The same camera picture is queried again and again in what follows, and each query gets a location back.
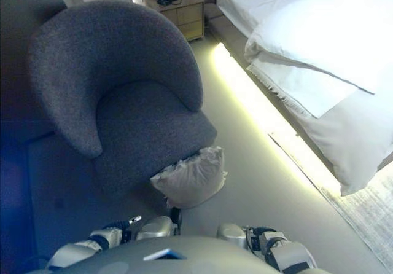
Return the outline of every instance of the nightstand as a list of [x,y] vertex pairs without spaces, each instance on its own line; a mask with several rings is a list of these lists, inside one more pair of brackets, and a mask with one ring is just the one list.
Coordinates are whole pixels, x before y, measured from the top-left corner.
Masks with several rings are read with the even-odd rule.
[[188,41],[204,36],[203,0],[178,0],[168,6],[160,6],[157,0],[143,0],[143,3],[171,20]]

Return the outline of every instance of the rug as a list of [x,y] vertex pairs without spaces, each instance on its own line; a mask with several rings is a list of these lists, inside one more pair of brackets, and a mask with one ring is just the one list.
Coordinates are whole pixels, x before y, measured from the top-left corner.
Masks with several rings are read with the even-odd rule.
[[295,131],[278,130],[269,136],[393,273],[393,163],[379,171],[366,188],[341,197],[338,181],[326,168],[315,166],[323,164]]

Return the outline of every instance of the silver metal part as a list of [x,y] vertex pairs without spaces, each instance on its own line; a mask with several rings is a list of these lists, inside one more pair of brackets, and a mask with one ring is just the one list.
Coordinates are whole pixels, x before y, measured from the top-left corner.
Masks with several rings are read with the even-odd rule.
[[311,269],[317,267],[312,255],[299,242],[290,242],[284,246],[271,248],[271,253],[276,259],[280,271],[300,263],[307,263]]
[[156,217],[142,227],[142,229],[136,235],[136,240],[170,236],[172,231],[173,223],[170,217]]
[[132,219],[128,220],[128,223],[130,223],[130,225],[131,225],[133,223],[139,222],[141,219],[142,219],[142,216],[136,216],[136,217],[133,217]]
[[223,223],[217,229],[217,238],[227,240],[241,248],[247,249],[244,230],[232,223]]
[[48,262],[47,268],[59,267],[65,268],[77,262],[87,259],[88,257],[96,254],[96,251],[92,248],[82,245],[75,245],[69,243],[61,247],[55,255]]

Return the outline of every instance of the gray carpet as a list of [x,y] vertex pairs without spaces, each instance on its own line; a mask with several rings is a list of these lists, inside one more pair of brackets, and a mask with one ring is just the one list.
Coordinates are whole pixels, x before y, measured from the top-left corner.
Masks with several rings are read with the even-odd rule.
[[338,197],[322,186],[319,190],[393,273],[392,175],[378,174],[366,188],[346,197]]
[[298,141],[298,138],[283,138],[279,133],[269,135],[355,230],[386,269],[393,273],[393,163],[378,172],[366,188],[341,197],[338,182],[336,187],[325,182],[323,177],[304,162],[299,150],[294,149],[291,141]]

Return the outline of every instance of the pillow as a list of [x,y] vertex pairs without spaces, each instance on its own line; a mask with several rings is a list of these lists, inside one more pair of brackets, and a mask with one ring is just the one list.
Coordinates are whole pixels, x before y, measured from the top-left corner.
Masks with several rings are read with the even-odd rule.
[[150,181],[176,208],[192,208],[216,194],[225,182],[224,150],[221,147],[201,149],[199,154],[166,167]]

